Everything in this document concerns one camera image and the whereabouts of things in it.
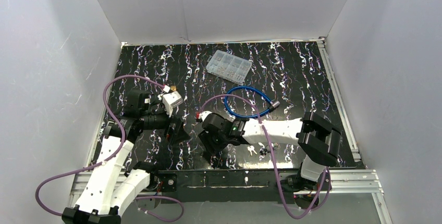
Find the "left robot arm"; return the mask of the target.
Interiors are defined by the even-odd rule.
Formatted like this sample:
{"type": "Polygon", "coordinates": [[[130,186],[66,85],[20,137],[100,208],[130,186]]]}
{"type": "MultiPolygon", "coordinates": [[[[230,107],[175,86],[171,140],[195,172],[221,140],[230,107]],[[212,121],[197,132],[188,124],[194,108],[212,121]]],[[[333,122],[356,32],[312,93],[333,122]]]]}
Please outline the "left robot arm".
{"type": "Polygon", "coordinates": [[[120,186],[117,179],[128,154],[145,130],[162,130],[171,143],[189,139],[182,119],[174,109],[183,102],[177,91],[159,96],[144,91],[131,91],[127,102],[105,130],[98,166],[74,207],[62,213],[64,223],[121,223],[121,218],[137,195],[154,182],[154,168],[140,162],[127,173],[120,186]]]}

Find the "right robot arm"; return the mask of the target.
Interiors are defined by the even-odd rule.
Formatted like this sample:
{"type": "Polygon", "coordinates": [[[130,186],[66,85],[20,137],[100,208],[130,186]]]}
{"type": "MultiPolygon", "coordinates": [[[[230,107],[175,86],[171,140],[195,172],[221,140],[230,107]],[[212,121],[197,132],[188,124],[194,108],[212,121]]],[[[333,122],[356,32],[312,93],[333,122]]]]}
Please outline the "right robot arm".
{"type": "Polygon", "coordinates": [[[302,118],[294,120],[236,118],[230,121],[217,113],[203,111],[197,114],[197,121],[203,128],[198,137],[212,155],[229,144],[272,142],[296,145],[306,154],[299,177],[311,182],[317,182],[326,167],[338,163],[341,131],[314,112],[307,112],[302,118]]]}

